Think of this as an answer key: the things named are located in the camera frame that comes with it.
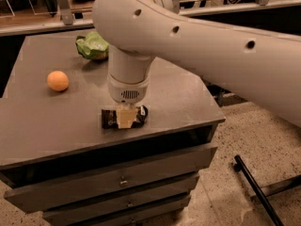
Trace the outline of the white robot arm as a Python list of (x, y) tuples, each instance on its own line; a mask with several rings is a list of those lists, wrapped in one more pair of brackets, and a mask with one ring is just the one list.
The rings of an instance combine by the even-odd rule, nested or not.
[(110, 45), (114, 101), (140, 102), (160, 57), (301, 126), (300, 40), (183, 17), (171, 0), (95, 0), (92, 20)]

